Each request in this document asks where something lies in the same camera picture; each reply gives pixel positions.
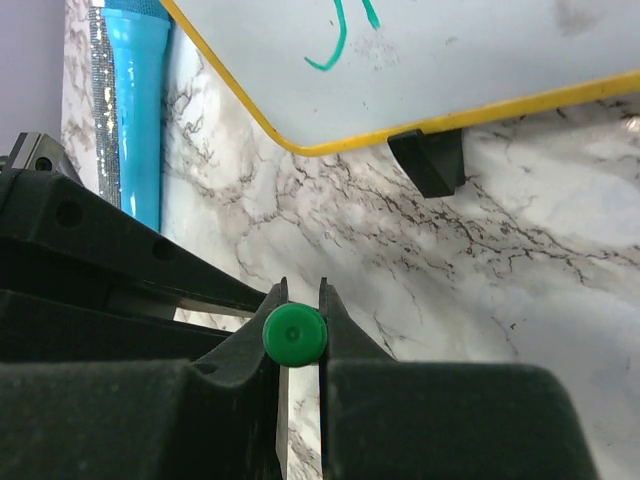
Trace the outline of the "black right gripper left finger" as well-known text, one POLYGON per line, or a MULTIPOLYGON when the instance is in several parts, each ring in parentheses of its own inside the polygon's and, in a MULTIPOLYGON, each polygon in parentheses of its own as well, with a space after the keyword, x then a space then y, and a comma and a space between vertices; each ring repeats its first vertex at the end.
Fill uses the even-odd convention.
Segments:
POLYGON ((1 368, 5 479, 282 479, 287 390, 264 348, 272 287, 254 316, 194 361, 1 368))

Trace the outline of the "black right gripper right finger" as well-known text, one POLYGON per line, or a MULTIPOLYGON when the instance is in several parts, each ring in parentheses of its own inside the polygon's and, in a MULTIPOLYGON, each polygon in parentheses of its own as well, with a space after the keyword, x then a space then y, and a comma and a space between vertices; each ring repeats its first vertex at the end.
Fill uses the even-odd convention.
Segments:
POLYGON ((322 282, 328 479, 595 479, 571 399, 532 365, 398 361, 322 282))

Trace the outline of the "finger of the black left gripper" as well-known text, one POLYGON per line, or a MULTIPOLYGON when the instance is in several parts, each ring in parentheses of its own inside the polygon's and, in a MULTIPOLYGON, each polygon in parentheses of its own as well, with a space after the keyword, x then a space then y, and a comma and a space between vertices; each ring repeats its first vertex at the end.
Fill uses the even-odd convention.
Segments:
POLYGON ((51 172, 1 175, 1 286, 86 308, 253 313, 265 293, 51 172))
POLYGON ((3 363, 193 361, 229 336, 228 331, 183 322, 126 318, 1 292, 3 363))

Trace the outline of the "white whiteboard marker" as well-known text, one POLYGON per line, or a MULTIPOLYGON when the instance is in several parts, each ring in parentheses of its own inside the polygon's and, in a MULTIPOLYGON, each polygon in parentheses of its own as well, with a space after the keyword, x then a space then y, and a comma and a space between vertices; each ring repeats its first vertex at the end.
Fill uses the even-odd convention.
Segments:
POLYGON ((316 363, 327 345, 326 322, 313 307, 287 303, 266 318, 262 332, 267 355, 288 368, 316 363))

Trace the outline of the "yellow framed whiteboard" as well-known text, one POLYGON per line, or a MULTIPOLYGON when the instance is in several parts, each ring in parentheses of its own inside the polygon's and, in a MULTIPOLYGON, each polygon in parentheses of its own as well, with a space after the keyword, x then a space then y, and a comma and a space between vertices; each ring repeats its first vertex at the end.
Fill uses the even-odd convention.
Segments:
POLYGON ((318 156, 636 91, 627 1, 169 1, 285 149, 318 156))

